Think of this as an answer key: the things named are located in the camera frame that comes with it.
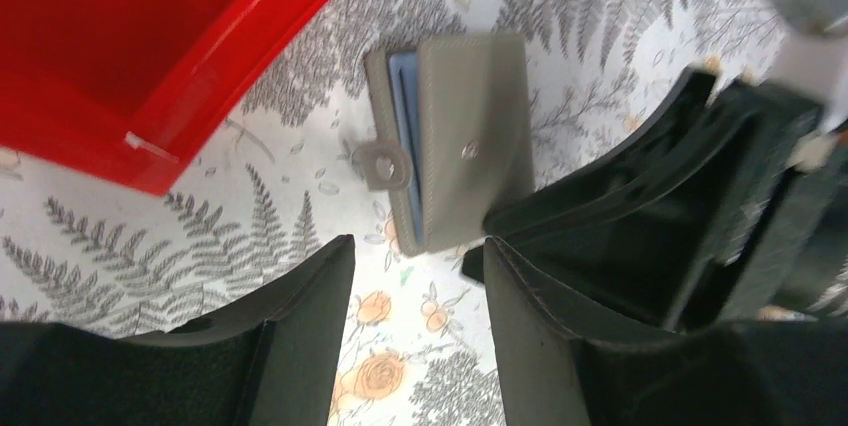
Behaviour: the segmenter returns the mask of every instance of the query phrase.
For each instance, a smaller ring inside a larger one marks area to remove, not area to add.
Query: table
[[[334,0],[164,198],[0,152],[0,320],[167,330],[353,233],[330,424],[504,424],[467,246],[402,257],[387,196],[349,161],[375,134],[369,48],[492,29],[527,38],[539,186],[634,131],[686,65],[756,81],[785,34],[764,0]]]

